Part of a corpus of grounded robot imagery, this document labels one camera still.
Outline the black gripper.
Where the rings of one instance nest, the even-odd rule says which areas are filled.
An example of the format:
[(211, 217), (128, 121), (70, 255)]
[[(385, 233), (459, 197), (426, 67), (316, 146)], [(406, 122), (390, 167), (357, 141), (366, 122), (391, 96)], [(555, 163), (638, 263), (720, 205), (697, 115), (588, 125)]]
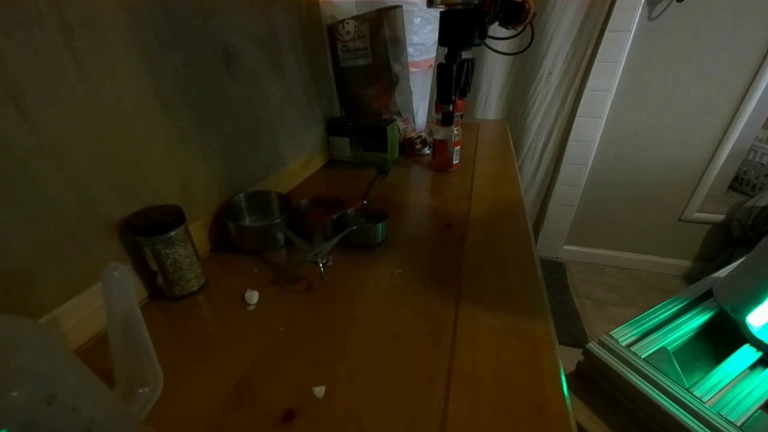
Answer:
[(471, 51), (523, 55), (532, 45), (532, 0), (434, 0), (434, 8), (440, 11), (436, 105), (460, 113), (475, 75)]

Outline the green lit aluminium robot base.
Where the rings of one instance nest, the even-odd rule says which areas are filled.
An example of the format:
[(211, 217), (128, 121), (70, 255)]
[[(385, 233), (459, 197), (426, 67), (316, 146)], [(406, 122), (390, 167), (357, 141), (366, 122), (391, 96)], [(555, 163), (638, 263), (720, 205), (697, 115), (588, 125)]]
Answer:
[(768, 432), (768, 243), (590, 341), (572, 390), (619, 432)]

